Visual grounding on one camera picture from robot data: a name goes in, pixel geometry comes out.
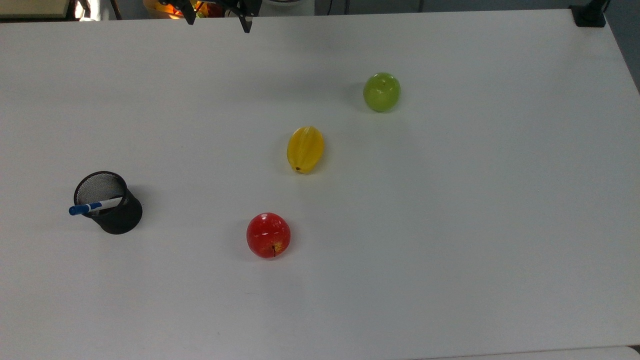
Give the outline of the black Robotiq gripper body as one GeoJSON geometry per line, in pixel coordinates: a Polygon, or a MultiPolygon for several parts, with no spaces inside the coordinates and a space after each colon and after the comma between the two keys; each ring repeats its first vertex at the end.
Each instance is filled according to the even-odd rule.
{"type": "Polygon", "coordinates": [[[160,0],[159,3],[176,8],[183,8],[188,3],[214,3],[224,8],[258,8],[262,5],[262,0],[160,0]]]}

